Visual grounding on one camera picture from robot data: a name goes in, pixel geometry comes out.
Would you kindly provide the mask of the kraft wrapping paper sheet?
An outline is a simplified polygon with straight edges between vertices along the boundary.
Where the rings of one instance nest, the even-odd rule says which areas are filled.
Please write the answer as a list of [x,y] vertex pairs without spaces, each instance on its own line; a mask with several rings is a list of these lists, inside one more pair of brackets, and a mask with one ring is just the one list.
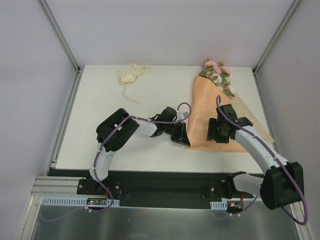
[[271,145],[275,141],[267,131],[267,128],[257,119],[257,115],[252,113],[238,95],[229,98],[209,79],[196,76],[192,89],[191,115],[187,123],[187,137],[190,146],[186,146],[186,150],[224,153],[246,152],[241,145],[232,139],[229,143],[217,143],[213,140],[207,141],[209,119],[217,117],[216,98],[218,95],[221,96],[221,102],[223,104],[232,104],[238,117],[248,118],[253,123],[260,137],[267,142],[267,144]]

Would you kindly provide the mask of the pink fake flower stem three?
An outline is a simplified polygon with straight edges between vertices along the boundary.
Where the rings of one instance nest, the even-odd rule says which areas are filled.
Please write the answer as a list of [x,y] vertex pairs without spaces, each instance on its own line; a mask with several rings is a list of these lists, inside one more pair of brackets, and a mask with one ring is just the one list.
[[226,96],[228,96],[229,98],[235,97],[235,94],[236,94],[236,91],[235,91],[234,87],[231,86],[230,84],[225,84],[225,85],[223,86],[222,92],[223,92]]

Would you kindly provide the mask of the pink fake flower stem four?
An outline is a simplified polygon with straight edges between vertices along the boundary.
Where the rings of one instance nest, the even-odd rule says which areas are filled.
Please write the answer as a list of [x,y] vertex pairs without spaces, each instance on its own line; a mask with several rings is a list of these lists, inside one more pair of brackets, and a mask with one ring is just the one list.
[[214,83],[216,86],[218,87],[222,87],[224,85],[225,82],[225,78],[221,77],[220,74],[218,73],[213,73],[210,77],[209,77],[210,81],[212,83]]

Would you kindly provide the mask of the pink fake flower stem one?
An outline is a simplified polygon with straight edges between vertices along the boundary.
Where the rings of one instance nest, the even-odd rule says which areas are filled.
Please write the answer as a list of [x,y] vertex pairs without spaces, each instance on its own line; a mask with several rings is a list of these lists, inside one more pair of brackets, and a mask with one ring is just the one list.
[[225,63],[223,60],[221,60],[218,64],[219,70],[220,70],[220,76],[222,79],[226,79],[231,75],[231,71],[225,66]]

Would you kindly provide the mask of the pink fake flower stem two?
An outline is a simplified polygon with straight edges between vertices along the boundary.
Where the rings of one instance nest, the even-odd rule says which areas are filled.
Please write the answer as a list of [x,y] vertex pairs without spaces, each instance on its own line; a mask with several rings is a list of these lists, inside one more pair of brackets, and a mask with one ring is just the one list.
[[204,60],[203,66],[201,67],[199,75],[201,77],[209,78],[213,74],[220,74],[220,68],[218,67],[218,64],[215,61],[206,58]]

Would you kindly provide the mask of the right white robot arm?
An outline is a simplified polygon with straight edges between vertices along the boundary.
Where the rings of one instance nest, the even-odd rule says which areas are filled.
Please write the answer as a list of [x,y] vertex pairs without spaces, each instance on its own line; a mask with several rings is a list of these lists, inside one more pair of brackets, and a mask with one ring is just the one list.
[[231,104],[218,104],[217,117],[208,122],[207,140],[218,144],[236,141],[251,155],[263,178],[237,173],[225,184],[225,192],[237,197],[242,192],[260,197],[265,206],[278,209],[304,202],[304,173],[298,162],[290,162],[272,149],[246,117],[238,117]]

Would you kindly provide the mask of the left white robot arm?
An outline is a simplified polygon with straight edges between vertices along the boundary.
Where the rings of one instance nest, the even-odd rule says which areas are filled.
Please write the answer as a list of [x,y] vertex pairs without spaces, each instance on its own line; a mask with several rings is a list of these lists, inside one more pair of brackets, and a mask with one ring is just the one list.
[[190,117],[191,111],[179,111],[168,106],[160,114],[150,118],[130,115],[124,108],[115,111],[96,128],[97,151],[86,177],[89,190],[96,195],[105,191],[104,180],[108,177],[116,151],[134,134],[155,138],[165,133],[172,142],[189,147],[191,144],[185,120]]

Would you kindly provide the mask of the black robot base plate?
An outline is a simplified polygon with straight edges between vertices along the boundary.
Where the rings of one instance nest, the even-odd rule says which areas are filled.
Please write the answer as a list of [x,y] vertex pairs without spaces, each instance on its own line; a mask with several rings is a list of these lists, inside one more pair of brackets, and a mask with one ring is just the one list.
[[209,209],[222,199],[253,199],[232,189],[228,173],[110,171],[99,184],[87,175],[78,182],[78,195],[103,196],[122,207]]

